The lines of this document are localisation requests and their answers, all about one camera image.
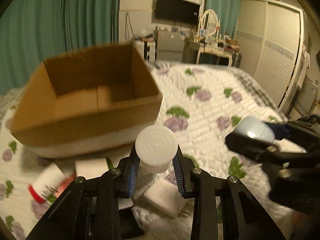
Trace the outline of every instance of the white cabinet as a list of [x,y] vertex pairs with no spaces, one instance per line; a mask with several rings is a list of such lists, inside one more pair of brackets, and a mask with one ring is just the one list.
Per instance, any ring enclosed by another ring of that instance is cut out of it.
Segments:
[[236,32],[241,44],[240,68],[257,80],[279,108],[296,80],[301,30],[301,9],[274,0],[241,0]]

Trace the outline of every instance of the green curtain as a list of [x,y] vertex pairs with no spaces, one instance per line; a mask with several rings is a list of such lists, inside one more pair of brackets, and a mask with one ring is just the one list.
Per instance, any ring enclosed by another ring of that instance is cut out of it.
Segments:
[[118,41],[119,0],[13,0],[0,18],[0,94],[65,51]]
[[239,18],[240,0],[206,0],[205,9],[213,9],[220,19],[219,33],[236,36],[236,26]]

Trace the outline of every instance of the white closet door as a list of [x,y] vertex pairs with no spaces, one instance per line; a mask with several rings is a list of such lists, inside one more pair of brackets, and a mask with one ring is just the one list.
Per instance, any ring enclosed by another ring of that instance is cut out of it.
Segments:
[[276,104],[280,104],[292,76],[299,38],[299,13],[269,3],[265,44],[253,77]]
[[260,54],[268,2],[241,0],[236,32],[242,60],[240,68],[253,76]]

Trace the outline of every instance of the storage box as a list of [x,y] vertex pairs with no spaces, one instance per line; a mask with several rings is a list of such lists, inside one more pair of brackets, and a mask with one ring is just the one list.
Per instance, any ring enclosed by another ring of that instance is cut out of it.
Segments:
[[134,142],[162,101],[131,45],[96,46],[45,60],[35,70],[11,133],[38,155],[68,157]]

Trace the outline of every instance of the black tv screen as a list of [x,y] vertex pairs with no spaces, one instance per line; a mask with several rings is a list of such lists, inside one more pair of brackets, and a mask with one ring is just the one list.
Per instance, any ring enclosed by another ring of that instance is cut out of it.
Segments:
[[156,19],[197,24],[200,5],[185,0],[157,0]]

